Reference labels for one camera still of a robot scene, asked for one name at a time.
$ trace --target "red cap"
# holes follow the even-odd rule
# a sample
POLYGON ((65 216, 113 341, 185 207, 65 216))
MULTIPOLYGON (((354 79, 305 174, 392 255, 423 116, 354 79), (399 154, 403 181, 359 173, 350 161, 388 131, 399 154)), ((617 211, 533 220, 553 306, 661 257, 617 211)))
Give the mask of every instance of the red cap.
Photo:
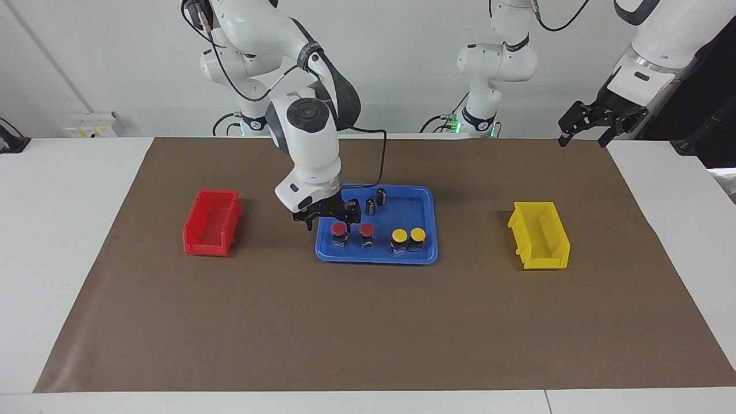
POLYGON ((363 237, 371 237, 373 236, 373 233, 375 232, 375 228, 373 225, 369 222, 361 224, 361 236, 363 237))
POLYGON ((332 225, 332 234, 342 236, 347 233, 347 226, 343 222, 336 222, 332 225))

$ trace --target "brown paper mat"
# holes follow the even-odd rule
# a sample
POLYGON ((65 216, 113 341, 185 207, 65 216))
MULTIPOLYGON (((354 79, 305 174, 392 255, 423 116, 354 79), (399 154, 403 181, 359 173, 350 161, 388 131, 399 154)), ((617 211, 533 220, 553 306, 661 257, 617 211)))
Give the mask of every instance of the brown paper mat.
MULTIPOLYGON (((374 179, 380 150, 343 141, 346 179, 374 179)), ((430 267, 318 260, 273 193, 291 168, 270 140, 157 138, 35 391, 736 385, 595 142, 389 142, 384 182, 434 193, 430 267), (241 192, 228 259, 183 254, 200 188, 241 192), (521 270, 515 200, 556 202, 567 270, 521 270)))

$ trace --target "yellow button cap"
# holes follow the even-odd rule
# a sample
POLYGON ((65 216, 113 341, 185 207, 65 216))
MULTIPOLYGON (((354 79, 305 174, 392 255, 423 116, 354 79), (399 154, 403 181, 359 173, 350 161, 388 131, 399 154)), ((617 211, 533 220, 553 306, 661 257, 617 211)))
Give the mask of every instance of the yellow button cap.
POLYGON ((411 239, 415 242, 424 242, 427 239, 427 234, 421 228, 415 228, 411 231, 411 239))
POLYGON ((397 228, 397 229, 396 229, 396 230, 394 230, 394 232, 393 232, 393 233, 391 234, 391 238, 392 238, 392 239, 393 239, 393 240, 394 240, 394 241, 395 241, 396 243, 404 243, 404 242, 406 241, 406 239, 408 238, 408 235, 406 234, 406 230, 404 230, 404 229, 402 229, 402 228, 397 228))

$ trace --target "wall socket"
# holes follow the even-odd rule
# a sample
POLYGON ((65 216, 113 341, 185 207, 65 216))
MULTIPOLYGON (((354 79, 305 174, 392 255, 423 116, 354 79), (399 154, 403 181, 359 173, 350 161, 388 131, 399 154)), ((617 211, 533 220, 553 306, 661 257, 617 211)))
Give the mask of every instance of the wall socket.
POLYGON ((62 126, 70 138, 115 138, 124 135, 121 122, 112 112, 67 113, 62 126))

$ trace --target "white robotic arm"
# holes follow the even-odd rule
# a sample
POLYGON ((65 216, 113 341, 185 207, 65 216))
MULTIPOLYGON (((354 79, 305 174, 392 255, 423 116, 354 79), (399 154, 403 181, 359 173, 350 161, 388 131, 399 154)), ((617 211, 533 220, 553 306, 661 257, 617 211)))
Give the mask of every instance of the white robotic arm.
POLYGON ((647 105, 685 70, 736 14, 733 0, 616 0, 617 14, 638 26, 631 46, 591 105, 578 101, 559 120, 564 147, 575 134, 609 129, 598 142, 630 133, 648 115, 647 105))
POLYGON ((214 32, 222 42, 219 45, 225 46, 214 47, 214 36, 210 35, 220 59, 215 55, 212 60, 205 53, 202 70, 223 83, 227 77, 220 65, 228 74, 232 69, 244 87, 241 89, 233 82, 238 89, 241 110, 246 107, 254 112, 264 110, 262 116, 274 143, 294 161, 294 169, 275 192, 295 220, 305 222, 310 230, 312 221, 323 216, 335 217, 348 225, 360 222, 357 201, 346 203, 342 199, 342 163, 337 137, 338 130, 355 124, 361 111, 360 99, 319 43, 298 21, 279 12, 277 3, 277 0, 185 0, 185 7, 196 10, 197 23, 208 34, 214 32), (210 28, 209 21, 216 21, 219 27, 210 28), (265 93, 270 90, 263 91, 262 83, 249 78, 274 70, 277 61, 270 58, 272 55, 295 59, 295 67, 308 72, 316 82, 299 92, 272 97, 268 104, 265 93))
POLYGON ((492 131, 501 100, 493 81, 524 82, 534 75, 538 63, 529 44, 529 27, 534 23, 531 0, 492 0, 489 11, 492 29, 503 44, 470 44, 458 56, 458 69, 470 84, 458 132, 472 137, 492 131))

